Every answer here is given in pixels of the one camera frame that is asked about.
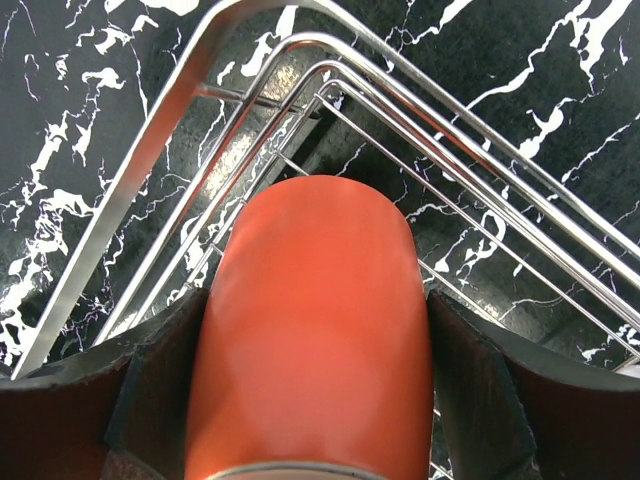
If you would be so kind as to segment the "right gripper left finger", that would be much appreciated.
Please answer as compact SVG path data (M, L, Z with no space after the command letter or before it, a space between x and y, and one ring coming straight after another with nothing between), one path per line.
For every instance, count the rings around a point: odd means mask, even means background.
M1 381L4 479L181 479L197 289L89 350Z

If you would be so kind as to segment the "orange mug white inside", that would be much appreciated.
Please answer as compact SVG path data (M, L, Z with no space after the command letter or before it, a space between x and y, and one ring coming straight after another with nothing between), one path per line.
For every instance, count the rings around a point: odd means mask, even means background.
M185 477L314 465L423 479L433 394L426 297L398 208L324 175L251 199L202 321Z

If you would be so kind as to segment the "metal wire dish rack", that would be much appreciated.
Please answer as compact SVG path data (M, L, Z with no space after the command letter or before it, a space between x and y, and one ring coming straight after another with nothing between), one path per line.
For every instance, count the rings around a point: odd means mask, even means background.
M639 364L635 1L5 1L1 381L210 290L292 178L404 215L426 297Z

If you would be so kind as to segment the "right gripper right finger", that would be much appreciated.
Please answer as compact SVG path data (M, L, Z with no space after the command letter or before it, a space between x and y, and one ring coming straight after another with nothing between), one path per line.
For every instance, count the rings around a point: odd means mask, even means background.
M427 296L438 410L457 479L636 479L639 380Z

